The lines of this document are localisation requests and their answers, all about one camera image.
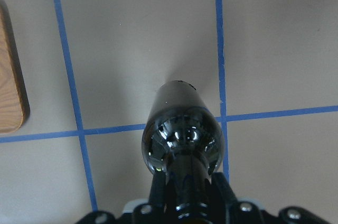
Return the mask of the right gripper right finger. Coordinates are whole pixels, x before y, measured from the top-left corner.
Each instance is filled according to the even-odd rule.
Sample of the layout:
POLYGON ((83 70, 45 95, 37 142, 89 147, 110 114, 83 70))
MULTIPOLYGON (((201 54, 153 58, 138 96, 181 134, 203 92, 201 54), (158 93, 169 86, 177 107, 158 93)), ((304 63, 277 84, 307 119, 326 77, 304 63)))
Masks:
POLYGON ((211 204, 215 208, 226 208, 237 203, 237 197, 228 180, 221 172, 211 175, 211 204))

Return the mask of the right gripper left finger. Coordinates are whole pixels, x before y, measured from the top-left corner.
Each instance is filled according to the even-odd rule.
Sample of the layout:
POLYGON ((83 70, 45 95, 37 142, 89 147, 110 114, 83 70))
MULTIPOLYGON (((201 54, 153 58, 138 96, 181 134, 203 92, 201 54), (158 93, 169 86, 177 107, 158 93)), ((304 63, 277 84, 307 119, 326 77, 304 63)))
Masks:
POLYGON ((154 173, 148 203, 161 211, 166 206, 166 185, 166 174, 154 173))

